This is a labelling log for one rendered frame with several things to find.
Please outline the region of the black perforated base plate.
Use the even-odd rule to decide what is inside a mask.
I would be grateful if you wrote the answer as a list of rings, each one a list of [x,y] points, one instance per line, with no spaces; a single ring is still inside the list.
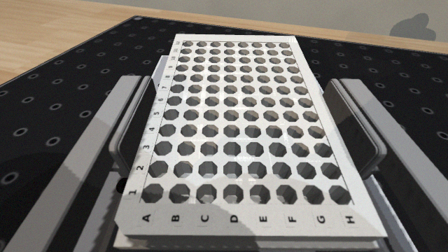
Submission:
[[[134,15],[0,85],[0,252],[120,77],[151,77],[176,34],[295,36],[323,91],[360,79],[448,180],[448,54]]]

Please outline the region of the white rectangular plate nest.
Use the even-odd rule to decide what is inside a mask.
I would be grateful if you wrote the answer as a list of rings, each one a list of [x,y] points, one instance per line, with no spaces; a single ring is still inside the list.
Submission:
[[[156,92],[168,55],[162,55],[151,78]],[[388,237],[378,239],[372,251],[192,251],[120,250],[113,247],[119,227],[114,221],[128,178],[110,171],[73,252],[418,252],[373,175],[362,180]]]

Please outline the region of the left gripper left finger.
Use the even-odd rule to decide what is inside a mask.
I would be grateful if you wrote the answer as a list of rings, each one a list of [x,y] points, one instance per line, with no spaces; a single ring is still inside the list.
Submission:
[[[73,252],[110,172],[128,178],[157,92],[121,76],[3,252]]]

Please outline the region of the white well plate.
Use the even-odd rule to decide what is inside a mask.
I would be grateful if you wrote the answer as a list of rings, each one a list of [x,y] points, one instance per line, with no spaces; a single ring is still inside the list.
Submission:
[[[388,236],[294,36],[176,34],[114,221],[120,250]]]

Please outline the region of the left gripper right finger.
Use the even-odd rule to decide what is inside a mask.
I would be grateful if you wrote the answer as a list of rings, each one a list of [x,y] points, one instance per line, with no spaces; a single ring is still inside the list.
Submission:
[[[430,252],[448,252],[448,180],[361,80],[322,96],[361,179],[382,174]]]

